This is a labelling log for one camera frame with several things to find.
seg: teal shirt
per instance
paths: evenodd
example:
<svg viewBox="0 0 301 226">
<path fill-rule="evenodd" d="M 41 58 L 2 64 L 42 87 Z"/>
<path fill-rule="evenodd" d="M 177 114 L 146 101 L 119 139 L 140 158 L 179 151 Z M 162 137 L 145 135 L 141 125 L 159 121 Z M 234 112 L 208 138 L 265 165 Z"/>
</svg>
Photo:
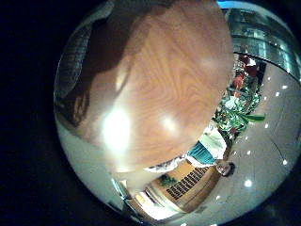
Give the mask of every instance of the teal shirt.
<svg viewBox="0 0 301 226">
<path fill-rule="evenodd" d="M 213 164 L 215 162 L 215 158 L 199 141 L 187 154 L 194 157 L 201 164 Z"/>
</svg>

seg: red object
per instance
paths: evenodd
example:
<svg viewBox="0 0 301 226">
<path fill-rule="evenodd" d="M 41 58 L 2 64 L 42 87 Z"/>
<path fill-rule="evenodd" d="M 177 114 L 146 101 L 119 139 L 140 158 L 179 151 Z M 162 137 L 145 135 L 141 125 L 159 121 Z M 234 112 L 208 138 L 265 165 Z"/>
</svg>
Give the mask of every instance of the red object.
<svg viewBox="0 0 301 226">
<path fill-rule="evenodd" d="M 242 79 L 244 79 L 245 78 L 245 74 L 244 73 L 240 73 L 236 77 L 241 77 Z"/>
<path fill-rule="evenodd" d="M 237 97 L 237 98 L 240 97 L 241 95 L 242 95 L 242 94 L 241 94 L 240 92 L 237 92 L 237 91 L 235 91 L 234 94 L 233 94 L 233 96 L 234 96 L 234 97 Z"/>
<path fill-rule="evenodd" d="M 229 132 L 230 132 L 231 134 L 235 134 L 236 131 L 237 131 L 237 129 L 235 129 L 235 128 L 230 128 L 230 130 L 229 130 Z"/>
</svg>

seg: wood grain surface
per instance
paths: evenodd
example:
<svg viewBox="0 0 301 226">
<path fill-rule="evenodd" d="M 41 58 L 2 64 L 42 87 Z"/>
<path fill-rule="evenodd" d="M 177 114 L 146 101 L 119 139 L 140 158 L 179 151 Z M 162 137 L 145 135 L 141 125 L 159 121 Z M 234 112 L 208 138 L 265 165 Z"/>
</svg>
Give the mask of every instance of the wood grain surface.
<svg viewBox="0 0 301 226">
<path fill-rule="evenodd" d="M 215 1 L 116 6 L 94 23 L 80 78 L 60 113 L 113 171 L 192 148 L 230 80 L 230 32 Z"/>
</svg>

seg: wooden table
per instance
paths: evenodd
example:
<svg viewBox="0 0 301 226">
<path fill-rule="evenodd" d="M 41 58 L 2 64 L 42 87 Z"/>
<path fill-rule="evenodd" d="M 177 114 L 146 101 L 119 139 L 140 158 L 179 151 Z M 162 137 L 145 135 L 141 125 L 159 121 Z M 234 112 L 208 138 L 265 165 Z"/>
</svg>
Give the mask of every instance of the wooden table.
<svg viewBox="0 0 301 226">
<path fill-rule="evenodd" d="M 106 23 L 94 23 L 81 75 L 57 113 L 100 147 L 110 170 L 143 169 L 195 145 L 232 65 L 230 32 L 215 1 L 145 11 L 117 5 Z"/>
</svg>

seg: green leaves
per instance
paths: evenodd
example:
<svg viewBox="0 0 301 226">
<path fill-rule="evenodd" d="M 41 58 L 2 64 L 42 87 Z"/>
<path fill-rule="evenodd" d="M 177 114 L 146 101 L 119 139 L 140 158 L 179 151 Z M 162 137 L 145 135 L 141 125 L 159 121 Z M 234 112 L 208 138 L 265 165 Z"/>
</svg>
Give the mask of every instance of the green leaves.
<svg viewBox="0 0 301 226">
<path fill-rule="evenodd" d="M 160 179 L 161 179 L 161 186 L 173 186 L 178 183 L 178 181 L 175 178 L 170 177 L 166 174 L 162 175 Z"/>
<path fill-rule="evenodd" d="M 240 117 L 242 117 L 243 119 L 247 120 L 247 121 L 251 121 L 251 122 L 261 122 L 264 121 L 265 116 L 263 115 L 245 115 L 242 113 L 236 113 L 237 115 L 239 115 Z"/>
</svg>

